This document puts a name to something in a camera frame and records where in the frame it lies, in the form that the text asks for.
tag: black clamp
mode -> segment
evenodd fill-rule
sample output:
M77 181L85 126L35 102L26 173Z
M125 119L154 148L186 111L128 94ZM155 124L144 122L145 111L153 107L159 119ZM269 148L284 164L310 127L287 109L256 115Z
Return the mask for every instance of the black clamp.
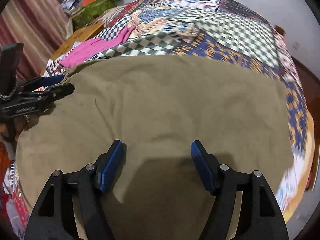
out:
M75 87L70 83L47 88L44 91L34 91L39 87L58 84L63 78L64 75L36 77L20 84L9 101L0 103L0 122L21 115L43 112L50 103L72 94Z
M108 152L100 155L94 164L67 174L54 171L33 208L25 240L79 240L73 213L73 193L79 196L88 240L114 240L98 194L110 189L124 152L123 143L115 140ZM199 239L226 239L237 191L242 191L243 196L234 239L289 239L276 198L260 171L246 174L236 172L226 164L220 165L200 141L192 143L191 156L205 189L216 196Z

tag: pink fabric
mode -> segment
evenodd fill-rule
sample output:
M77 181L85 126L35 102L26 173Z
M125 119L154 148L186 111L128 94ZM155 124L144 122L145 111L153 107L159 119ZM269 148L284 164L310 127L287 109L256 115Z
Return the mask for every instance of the pink fabric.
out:
M60 64L66 68L71 68L79 65L89 57L92 57L99 52L126 42L134 28L135 26L131 26L130 28L123 28L116 36L116 38L111 41L105 41L101 38L92 38L90 40L87 40L77 46L72 52L70 52L64 60L60 61Z

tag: green bag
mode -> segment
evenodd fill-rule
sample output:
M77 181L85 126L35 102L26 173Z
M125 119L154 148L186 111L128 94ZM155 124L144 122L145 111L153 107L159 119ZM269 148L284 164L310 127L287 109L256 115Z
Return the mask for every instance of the green bag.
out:
M96 0L83 7L79 12L71 17L73 30L85 27L95 18L99 17L105 10L115 7L112 0Z

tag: pile of items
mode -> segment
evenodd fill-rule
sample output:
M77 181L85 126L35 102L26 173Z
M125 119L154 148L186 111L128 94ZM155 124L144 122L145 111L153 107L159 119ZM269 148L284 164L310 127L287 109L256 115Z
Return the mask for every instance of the pile of items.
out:
M62 8L72 19L74 30L77 30L92 23L119 1L121 0L64 0Z

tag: blue gripper pad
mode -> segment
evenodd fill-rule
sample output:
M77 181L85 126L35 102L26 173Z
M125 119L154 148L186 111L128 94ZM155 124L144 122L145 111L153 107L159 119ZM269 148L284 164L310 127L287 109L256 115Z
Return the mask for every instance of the blue gripper pad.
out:
M57 75L53 77L45 77L40 80L40 86L48 87L60 83L64 78L64 75Z
M213 184L214 178L211 169L209 168L205 158L202 155L196 141L191 144L191 157L199 173L200 179L204 186L204 189L210 193L215 191L215 186Z
M115 149L110 155L106 166L104 167L101 173L101 183L99 190L104 194L112 186L117 169L121 163L121 160L124 156L124 149L122 141L118 141Z

